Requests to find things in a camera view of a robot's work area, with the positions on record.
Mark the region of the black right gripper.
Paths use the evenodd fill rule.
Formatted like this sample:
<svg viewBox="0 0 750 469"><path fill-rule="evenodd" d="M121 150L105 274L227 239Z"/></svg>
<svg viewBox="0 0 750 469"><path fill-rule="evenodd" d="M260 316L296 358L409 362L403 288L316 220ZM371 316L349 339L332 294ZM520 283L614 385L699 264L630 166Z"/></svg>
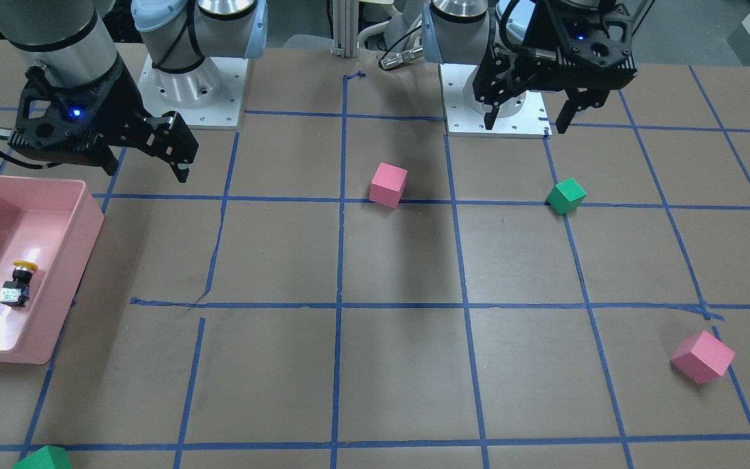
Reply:
<svg viewBox="0 0 750 469"><path fill-rule="evenodd" d="M92 83L60 88L48 66L35 61L25 72L19 113L8 145L25 158L117 171L111 147L134 147L169 164L178 183L187 183L199 143L182 116L157 117L144 109L137 84L121 57Z"/></svg>

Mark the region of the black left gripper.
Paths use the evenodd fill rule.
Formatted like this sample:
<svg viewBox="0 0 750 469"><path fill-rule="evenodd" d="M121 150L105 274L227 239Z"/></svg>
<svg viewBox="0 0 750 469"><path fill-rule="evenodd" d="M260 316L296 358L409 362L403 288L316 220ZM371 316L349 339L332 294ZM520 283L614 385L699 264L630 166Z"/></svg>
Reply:
<svg viewBox="0 0 750 469"><path fill-rule="evenodd" d="M633 18L617 1L500 1L496 36L471 86L484 104L484 129L519 111L529 91L566 93L557 116L564 134L578 113L601 109L637 77Z"/></svg>

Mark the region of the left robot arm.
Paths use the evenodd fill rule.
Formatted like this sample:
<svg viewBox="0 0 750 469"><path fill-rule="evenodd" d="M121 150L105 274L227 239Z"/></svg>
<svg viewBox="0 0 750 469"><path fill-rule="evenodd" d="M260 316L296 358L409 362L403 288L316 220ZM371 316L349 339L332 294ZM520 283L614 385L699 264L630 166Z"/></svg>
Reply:
<svg viewBox="0 0 750 469"><path fill-rule="evenodd" d="M565 92L555 120L565 133L574 117L604 106L634 77L633 21L616 1L534 1L521 41L508 30L518 7L498 12L486 1L429 1L423 6L424 57L470 66L460 93L491 132L523 109L529 93Z"/></svg>

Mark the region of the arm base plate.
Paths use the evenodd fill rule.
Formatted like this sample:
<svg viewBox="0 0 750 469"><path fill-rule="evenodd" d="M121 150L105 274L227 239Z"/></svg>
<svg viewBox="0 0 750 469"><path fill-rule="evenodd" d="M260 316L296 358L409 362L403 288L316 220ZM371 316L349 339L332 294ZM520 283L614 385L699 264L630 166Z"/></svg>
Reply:
<svg viewBox="0 0 750 469"><path fill-rule="evenodd" d="M476 66L443 63L439 66L441 97L450 136L464 137L551 137L551 124L541 92L527 90L501 104L492 127L485 115L492 107L479 103L473 95Z"/></svg>
<svg viewBox="0 0 750 469"><path fill-rule="evenodd" d="M251 64L238 57L207 57L193 71L167 74L154 69L148 56L138 91L154 116L176 111L193 130L238 130Z"/></svg>

